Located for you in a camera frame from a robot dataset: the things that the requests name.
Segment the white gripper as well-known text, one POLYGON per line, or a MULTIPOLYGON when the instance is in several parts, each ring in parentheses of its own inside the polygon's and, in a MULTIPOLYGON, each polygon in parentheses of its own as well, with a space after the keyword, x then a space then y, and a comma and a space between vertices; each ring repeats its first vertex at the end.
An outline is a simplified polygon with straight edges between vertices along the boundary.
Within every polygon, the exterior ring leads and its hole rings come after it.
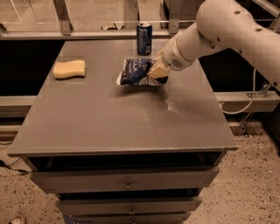
MULTIPOLYGON (((152 65, 155 65, 159 61, 162 61, 174 71, 182 71, 183 69, 189 67, 193 62, 185 59, 180 53, 177 45, 177 37, 172 37, 163 50, 161 50, 155 58, 151 61, 152 65)), ((165 84, 168 81, 170 74, 170 69, 164 66, 153 66, 147 72, 147 75, 153 80, 159 82, 160 84, 165 84)))

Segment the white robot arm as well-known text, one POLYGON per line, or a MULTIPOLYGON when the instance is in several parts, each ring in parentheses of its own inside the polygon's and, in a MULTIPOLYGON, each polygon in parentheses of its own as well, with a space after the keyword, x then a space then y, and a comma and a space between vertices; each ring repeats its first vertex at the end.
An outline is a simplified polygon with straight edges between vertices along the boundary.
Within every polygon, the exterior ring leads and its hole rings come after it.
POLYGON ((235 0, 206 0, 196 21, 177 33, 152 61, 147 75, 166 77, 195 60, 230 48, 280 90, 280 35, 256 23, 235 0))

